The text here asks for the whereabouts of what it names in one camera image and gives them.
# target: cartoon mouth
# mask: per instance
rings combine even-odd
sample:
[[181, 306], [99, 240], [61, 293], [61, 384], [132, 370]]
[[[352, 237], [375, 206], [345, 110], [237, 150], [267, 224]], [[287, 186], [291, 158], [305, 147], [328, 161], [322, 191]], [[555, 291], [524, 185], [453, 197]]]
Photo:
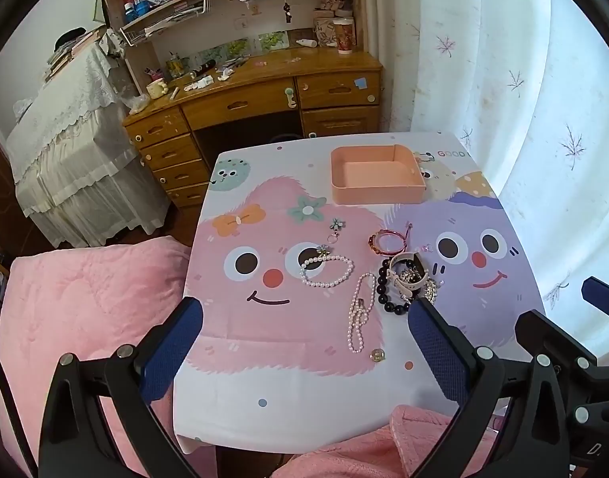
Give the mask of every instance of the cartoon mouth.
[[247, 299], [247, 302], [249, 302], [250, 300], [253, 300], [254, 302], [258, 302], [259, 304], [264, 304], [264, 305], [284, 305], [284, 304], [288, 304], [289, 302], [291, 302], [290, 300], [278, 300], [277, 302], [270, 302], [269, 300], [261, 300], [260, 298], [256, 298], [257, 293], [258, 293], [258, 291], [254, 291], [253, 293], [251, 293], [249, 295], [249, 298]]
[[485, 284], [472, 284], [472, 286], [476, 287], [477, 289], [484, 289], [486, 287], [495, 285], [502, 278], [507, 278], [507, 274], [503, 274], [502, 272], [498, 271], [497, 276], [495, 278], [493, 278], [490, 282], [486, 282]]

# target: wooden desk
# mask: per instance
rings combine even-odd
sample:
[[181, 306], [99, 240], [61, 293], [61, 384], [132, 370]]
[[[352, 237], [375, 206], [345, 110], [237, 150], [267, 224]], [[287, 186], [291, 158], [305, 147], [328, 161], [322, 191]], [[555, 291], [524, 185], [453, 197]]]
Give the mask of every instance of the wooden desk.
[[123, 124], [174, 204], [192, 206], [202, 203], [211, 174], [192, 132], [281, 111], [298, 112], [310, 138], [378, 132], [381, 71], [365, 52], [280, 50], [251, 58], [224, 82], [211, 70], [211, 86], [180, 88], [175, 100], [154, 100]]

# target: yellow mug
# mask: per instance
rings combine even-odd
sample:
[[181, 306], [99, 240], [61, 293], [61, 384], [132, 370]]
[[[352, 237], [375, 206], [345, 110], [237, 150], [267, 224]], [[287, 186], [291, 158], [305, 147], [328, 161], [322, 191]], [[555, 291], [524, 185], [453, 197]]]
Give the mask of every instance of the yellow mug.
[[152, 99], [160, 98], [169, 91], [169, 87], [164, 79], [158, 79], [147, 85], [147, 93]]

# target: red cartoon nose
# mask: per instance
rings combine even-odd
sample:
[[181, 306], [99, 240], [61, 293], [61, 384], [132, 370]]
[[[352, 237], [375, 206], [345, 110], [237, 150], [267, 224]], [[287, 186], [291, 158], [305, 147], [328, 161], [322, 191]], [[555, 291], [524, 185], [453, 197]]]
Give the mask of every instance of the red cartoon nose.
[[267, 269], [264, 275], [262, 275], [262, 282], [267, 287], [278, 287], [282, 284], [284, 280], [284, 276], [282, 275], [282, 271], [279, 269]]
[[472, 263], [478, 268], [485, 268], [486, 266], [486, 255], [481, 252], [474, 252], [472, 254]]

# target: peach plastic tray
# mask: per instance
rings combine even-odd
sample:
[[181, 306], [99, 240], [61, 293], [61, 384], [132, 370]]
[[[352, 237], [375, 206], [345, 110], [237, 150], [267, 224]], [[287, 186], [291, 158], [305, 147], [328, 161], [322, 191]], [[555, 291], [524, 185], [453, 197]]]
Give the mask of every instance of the peach plastic tray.
[[413, 152], [398, 144], [334, 149], [331, 185], [337, 204], [421, 203], [426, 191]]

